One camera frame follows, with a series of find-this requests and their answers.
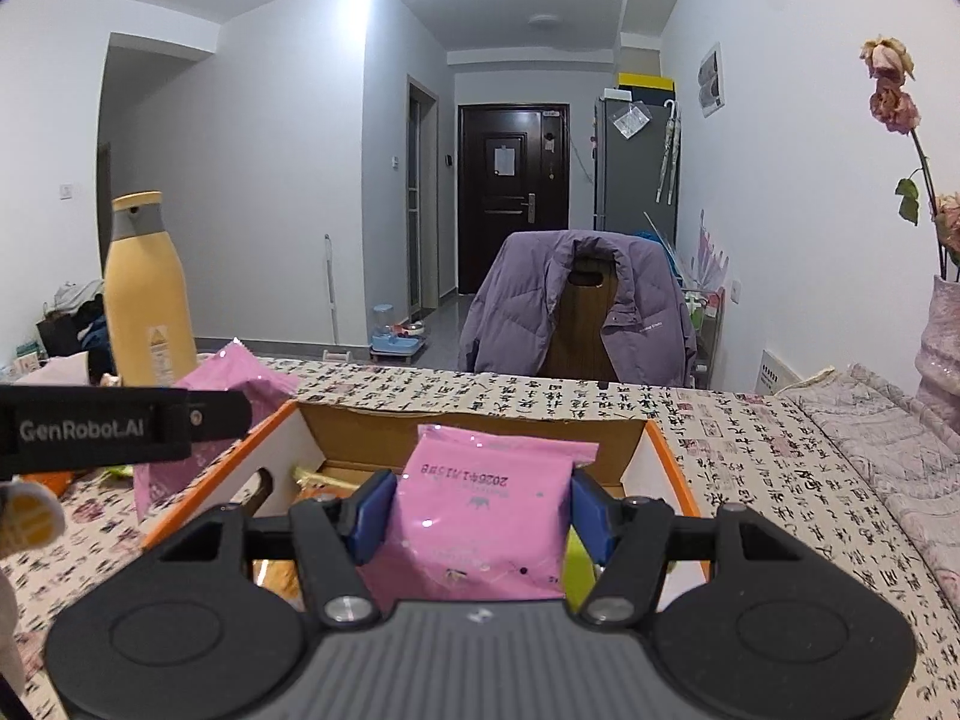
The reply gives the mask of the grey refrigerator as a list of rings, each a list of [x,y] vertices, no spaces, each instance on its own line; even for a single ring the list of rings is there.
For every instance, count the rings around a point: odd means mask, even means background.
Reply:
[[[594,227],[675,244],[680,114],[672,89],[622,88],[594,106]]]

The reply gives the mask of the dark entrance door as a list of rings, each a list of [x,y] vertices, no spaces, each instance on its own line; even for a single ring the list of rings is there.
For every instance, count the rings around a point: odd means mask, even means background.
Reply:
[[[514,232],[569,226],[569,107],[469,104],[457,114],[457,289],[477,293]]]

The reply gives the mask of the pink snack bag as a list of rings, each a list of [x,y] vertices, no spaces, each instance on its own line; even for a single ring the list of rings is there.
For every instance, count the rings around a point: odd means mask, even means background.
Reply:
[[[293,374],[265,366],[239,340],[199,364],[176,383],[192,392],[187,419],[190,454],[133,466],[137,517],[145,520],[155,507],[189,486],[215,458],[272,416],[298,391]]]
[[[574,470],[596,442],[427,424],[361,567],[377,604],[560,598]]]

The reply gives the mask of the folded pink quilt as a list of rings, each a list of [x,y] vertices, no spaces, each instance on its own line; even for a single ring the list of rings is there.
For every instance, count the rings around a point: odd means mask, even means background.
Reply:
[[[958,592],[958,434],[918,398],[853,364],[784,388],[884,502],[944,587]]]

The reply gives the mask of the yellow box on refrigerator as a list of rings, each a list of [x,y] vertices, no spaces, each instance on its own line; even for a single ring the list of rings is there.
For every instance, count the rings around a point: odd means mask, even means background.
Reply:
[[[674,93],[675,82],[670,78],[659,75],[646,75],[646,73],[619,73],[617,75],[617,85],[620,88],[630,89],[657,89],[664,93]]]

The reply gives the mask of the yellow thermos bottle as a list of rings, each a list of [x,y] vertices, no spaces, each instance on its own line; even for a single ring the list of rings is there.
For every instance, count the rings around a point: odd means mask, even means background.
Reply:
[[[169,387],[197,367],[184,270],[158,190],[112,202],[104,310],[117,374],[127,387]]]

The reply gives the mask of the purple down jacket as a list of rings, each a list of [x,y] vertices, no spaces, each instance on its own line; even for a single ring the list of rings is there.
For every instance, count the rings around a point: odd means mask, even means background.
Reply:
[[[661,244],[597,231],[516,232],[473,296],[464,372],[690,383],[697,337]]]

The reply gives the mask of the orange cardboard pumpkin box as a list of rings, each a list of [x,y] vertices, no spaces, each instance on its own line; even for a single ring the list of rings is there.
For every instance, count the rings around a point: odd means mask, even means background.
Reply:
[[[404,413],[288,401],[146,525],[153,548],[259,486],[261,517],[301,497],[296,470],[345,500],[391,472],[373,515],[348,528],[381,608],[400,600],[586,600],[613,551],[599,494],[698,505],[651,419],[578,421]]]

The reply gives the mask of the orange spicy strips snack bag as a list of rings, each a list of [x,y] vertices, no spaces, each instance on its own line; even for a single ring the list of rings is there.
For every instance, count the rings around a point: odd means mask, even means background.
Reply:
[[[358,491],[359,486],[348,479],[340,479],[335,476],[324,475],[321,472],[314,472],[302,466],[293,468],[293,481],[298,488],[295,500],[317,499],[322,502],[327,500],[347,499],[353,493]]]

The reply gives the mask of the wooden chair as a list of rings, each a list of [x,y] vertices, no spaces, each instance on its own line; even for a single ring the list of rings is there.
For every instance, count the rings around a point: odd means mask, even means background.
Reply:
[[[556,306],[555,328],[540,376],[615,382],[604,346],[605,319],[617,294],[617,278],[603,263],[578,265],[566,280]]]

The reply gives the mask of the pink textured vase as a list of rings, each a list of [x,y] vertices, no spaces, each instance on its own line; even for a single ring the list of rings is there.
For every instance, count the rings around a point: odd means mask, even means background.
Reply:
[[[960,293],[958,284],[934,278],[929,317],[914,367],[921,380],[916,396],[958,431],[960,410]]]

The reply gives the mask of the wall electrical panel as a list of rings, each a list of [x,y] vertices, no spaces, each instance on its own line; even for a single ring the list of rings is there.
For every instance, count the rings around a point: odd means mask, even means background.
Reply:
[[[724,107],[721,44],[716,43],[706,52],[698,67],[698,103],[704,117]]]

